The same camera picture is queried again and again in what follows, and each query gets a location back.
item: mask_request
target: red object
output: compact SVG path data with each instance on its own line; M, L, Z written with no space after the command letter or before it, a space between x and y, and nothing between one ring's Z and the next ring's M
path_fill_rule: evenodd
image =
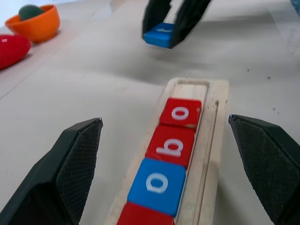
M197 130L201 114L201 101L169 98L159 123Z
M20 35L0 35L0 69L21 61L30 49L30 41Z
M123 208L117 225L175 225L175 223L167 214L128 202Z
M152 136L145 157L188 168L195 134L192 129L159 125Z

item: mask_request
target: blue block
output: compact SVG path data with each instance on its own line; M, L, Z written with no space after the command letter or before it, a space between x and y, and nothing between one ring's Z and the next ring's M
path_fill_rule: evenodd
M160 23L152 30L144 34L147 44L168 48L173 34L174 24Z
M186 177L181 165L145 158L129 191L129 202L176 217Z

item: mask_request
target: white letter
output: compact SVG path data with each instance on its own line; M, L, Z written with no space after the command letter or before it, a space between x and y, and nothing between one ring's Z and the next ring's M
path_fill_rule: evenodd
M163 185L160 187L155 187L151 184L151 181L153 180L160 180L163 183ZM168 187L168 179L161 173L157 173L157 172L152 173L149 175L149 177L146 180L146 187L148 191L162 194L166 191Z
M177 112L183 112L183 115L177 115ZM172 118L174 120L185 120L188 117L188 109L185 107L176 107L172 111Z
M175 149L175 150L169 149L170 144L177 145L178 146L177 149ZM156 152L160 153L160 154L180 157L182 149L183 149L182 141L180 141L178 139L168 139L164 143L163 148L156 148Z

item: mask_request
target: table surface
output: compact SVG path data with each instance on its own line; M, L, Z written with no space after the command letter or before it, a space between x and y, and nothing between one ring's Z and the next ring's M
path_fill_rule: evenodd
M228 80L228 115L276 123L300 143L300 19L288 0L213 0L202 22L172 50L141 39L146 4L58 5L59 35L0 72L0 210L64 129L102 117L95 177L80 222L102 224L173 77ZM180 1L172 4L167 21ZM226 124L214 225L233 224L272 223Z

